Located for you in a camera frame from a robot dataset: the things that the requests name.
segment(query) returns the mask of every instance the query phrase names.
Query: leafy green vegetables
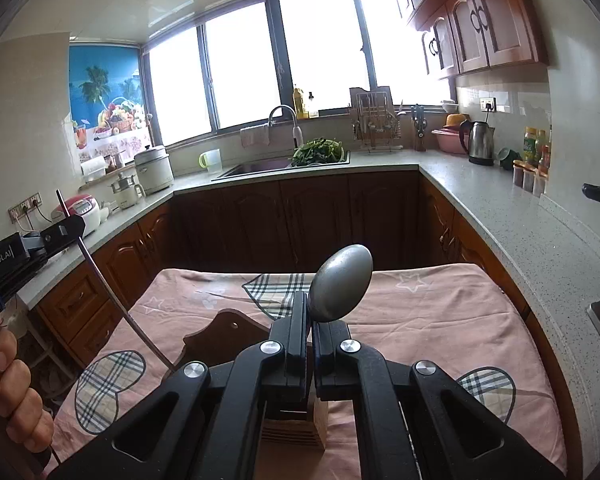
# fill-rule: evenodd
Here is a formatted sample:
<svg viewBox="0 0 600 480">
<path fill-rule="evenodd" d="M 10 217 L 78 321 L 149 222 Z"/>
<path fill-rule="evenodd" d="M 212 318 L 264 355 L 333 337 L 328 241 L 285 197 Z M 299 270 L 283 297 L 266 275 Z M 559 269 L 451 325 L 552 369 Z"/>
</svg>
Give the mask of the leafy green vegetables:
<svg viewBox="0 0 600 480">
<path fill-rule="evenodd" d="M 345 152 L 341 142 L 329 139 L 314 139 L 296 150 L 291 159 L 291 165 L 329 164 L 344 160 L 344 155 Z"/>
</svg>

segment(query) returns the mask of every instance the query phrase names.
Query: sink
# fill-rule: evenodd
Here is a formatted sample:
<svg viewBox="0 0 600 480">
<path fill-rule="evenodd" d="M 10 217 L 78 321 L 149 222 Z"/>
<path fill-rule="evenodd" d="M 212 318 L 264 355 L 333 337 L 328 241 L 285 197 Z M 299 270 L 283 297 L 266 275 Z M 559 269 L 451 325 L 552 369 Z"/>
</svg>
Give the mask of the sink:
<svg viewBox="0 0 600 480">
<path fill-rule="evenodd" d="M 215 177 L 213 180 L 221 178 L 230 178 L 232 176 L 242 176 L 253 173 L 267 173 L 268 171 L 279 170 L 300 170 L 302 168 L 315 168 L 317 166 L 340 166 L 348 164 L 351 158 L 351 153 L 347 152 L 346 158 L 341 162 L 330 162 L 329 164 L 311 164 L 309 166 L 291 166 L 291 157 L 284 156 L 279 158 L 266 158 L 265 160 L 255 160 L 254 162 L 244 162 L 238 164 L 235 168 L 225 171 L 223 174 Z"/>
</svg>

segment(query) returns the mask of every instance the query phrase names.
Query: faucet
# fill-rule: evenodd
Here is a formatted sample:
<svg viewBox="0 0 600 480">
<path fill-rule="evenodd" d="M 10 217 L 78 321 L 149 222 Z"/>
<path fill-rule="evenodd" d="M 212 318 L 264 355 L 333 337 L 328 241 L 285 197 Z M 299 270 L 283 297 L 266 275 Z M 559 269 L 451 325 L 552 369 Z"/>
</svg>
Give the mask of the faucet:
<svg viewBox="0 0 600 480">
<path fill-rule="evenodd" d="M 298 146 L 302 146 L 304 144 L 304 142 L 302 141 L 302 130 L 300 129 L 300 126 L 298 126 L 298 117 L 296 116 L 296 111 L 291 106 L 278 105 L 275 108 L 273 108 L 273 110 L 269 114 L 269 122 L 267 123 L 267 126 L 269 128 L 273 126 L 273 123 L 271 122 L 273 119 L 273 112 L 278 110 L 278 108 L 288 108 L 289 110 L 291 110 L 291 115 L 294 118 L 294 130 L 293 130 L 294 146 L 296 148 L 298 148 Z"/>
</svg>

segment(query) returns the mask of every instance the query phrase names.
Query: plaid patch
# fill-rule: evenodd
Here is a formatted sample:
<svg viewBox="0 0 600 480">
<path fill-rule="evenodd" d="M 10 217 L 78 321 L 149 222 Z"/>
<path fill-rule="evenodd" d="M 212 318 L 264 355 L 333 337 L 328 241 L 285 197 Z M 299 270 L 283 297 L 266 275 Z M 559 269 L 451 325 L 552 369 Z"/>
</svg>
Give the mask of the plaid patch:
<svg viewBox="0 0 600 480">
<path fill-rule="evenodd" d="M 267 316 L 280 319 L 291 315 L 294 292 L 309 292 L 310 285 L 305 274 L 261 274 L 242 288 Z"/>
<path fill-rule="evenodd" d="M 477 368 L 457 382 L 502 422 L 506 424 L 509 421 L 516 401 L 516 385 L 504 370 Z"/>
<path fill-rule="evenodd" d="M 91 363 L 75 389 L 75 418 L 91 434 L 106 430 L 118 417 L 118 394 L 136 384 L 146 362 L 136 351 L 113 352 Z"/>
</svg>

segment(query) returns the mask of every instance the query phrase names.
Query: hand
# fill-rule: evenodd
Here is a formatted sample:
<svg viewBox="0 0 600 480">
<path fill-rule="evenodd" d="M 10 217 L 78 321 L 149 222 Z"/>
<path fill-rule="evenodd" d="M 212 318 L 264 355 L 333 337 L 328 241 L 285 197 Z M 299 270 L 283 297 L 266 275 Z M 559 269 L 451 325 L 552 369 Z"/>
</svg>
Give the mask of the hand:
<svg viewBox="0 0 600 480">
<path fill-rule="evenodd" d="M 40 395 L 29 388 L 31 372 L 15 359 L 17 347 L 15 336 L 0 330 L 0 416 L 11 417 L 7 424 L 11 440 L 39 453 L 51 444 L 54 422 L 42 409 Z"/>
</svg>

